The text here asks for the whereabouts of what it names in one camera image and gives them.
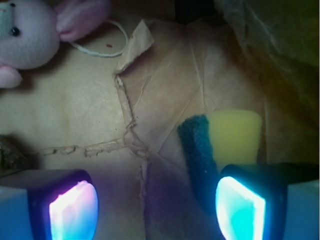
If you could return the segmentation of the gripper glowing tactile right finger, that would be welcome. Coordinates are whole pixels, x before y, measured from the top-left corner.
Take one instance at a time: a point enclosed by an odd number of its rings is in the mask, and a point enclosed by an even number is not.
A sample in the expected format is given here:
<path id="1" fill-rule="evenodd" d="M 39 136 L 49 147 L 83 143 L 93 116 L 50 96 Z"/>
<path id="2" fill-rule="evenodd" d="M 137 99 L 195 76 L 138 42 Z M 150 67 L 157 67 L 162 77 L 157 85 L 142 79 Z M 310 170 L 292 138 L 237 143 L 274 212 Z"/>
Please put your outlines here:
<path id="1" fill-rule="evenodd" d="M 226 240 L 318 240 L 319 165 L 227 165 L 217 183 L 215 208 Z"/>

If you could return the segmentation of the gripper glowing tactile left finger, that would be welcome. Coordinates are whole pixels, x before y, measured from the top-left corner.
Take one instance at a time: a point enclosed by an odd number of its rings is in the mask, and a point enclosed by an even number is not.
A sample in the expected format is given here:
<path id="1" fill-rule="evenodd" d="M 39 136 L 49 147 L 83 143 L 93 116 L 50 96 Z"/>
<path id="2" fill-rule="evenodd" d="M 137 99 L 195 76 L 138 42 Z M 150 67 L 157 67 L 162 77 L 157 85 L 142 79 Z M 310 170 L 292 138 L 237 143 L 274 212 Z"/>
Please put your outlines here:
<path id="1" fill-rule="evenodd" d="M 99 199 L 82 169 L 1 170 L 2 240 L 92 240 Z"/>

